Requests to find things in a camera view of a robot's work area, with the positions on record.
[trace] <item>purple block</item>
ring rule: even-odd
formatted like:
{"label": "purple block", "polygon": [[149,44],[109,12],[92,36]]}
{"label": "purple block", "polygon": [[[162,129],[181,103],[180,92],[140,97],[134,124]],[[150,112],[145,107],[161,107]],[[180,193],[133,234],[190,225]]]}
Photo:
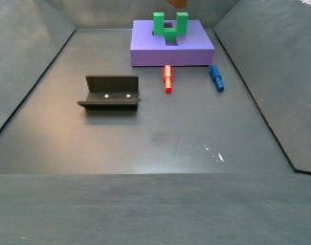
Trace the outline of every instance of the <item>purple block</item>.
{"label": "purple block", "polygon": [[[165,21],[174,26],[174,21]],[[176,37],[176,45],[166,45],[160,35],[152,35],[152,20],[134,20],[130,38],[132,66],[209,65],[213,46],[198,20],[188,21],[186,35]]]}

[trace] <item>black bracket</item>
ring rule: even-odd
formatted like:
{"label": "black bracket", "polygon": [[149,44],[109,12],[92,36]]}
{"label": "black bracket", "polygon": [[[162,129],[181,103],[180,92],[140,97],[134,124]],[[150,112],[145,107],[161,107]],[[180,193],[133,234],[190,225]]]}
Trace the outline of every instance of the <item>black bracket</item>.
{"label": "black bracket", "polygon": [[85,76],[88,96],[77,104],[86,109],[137,109],[140,101],[138,77],[124,76]]}

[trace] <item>green block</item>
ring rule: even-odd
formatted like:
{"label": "green block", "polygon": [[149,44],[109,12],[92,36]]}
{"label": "green block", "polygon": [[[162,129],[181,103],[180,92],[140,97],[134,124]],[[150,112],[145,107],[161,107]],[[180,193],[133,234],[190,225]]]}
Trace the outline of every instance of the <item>green block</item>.
{"label": "green block", "polygon": [[154,35],[162,35],[166,42],[173,42],[174,37],[177,35],[186,34],[188,29],[188,13],[186,12],[178,12],[176,14],[176,24],[172,28],[164,27],[164,13],[162,12],[153,12],[153,34]]}
{"label": "green block", "polygon": [[153,34],[154,35],[164,35],[164,13],[162,12],[153,12]]}

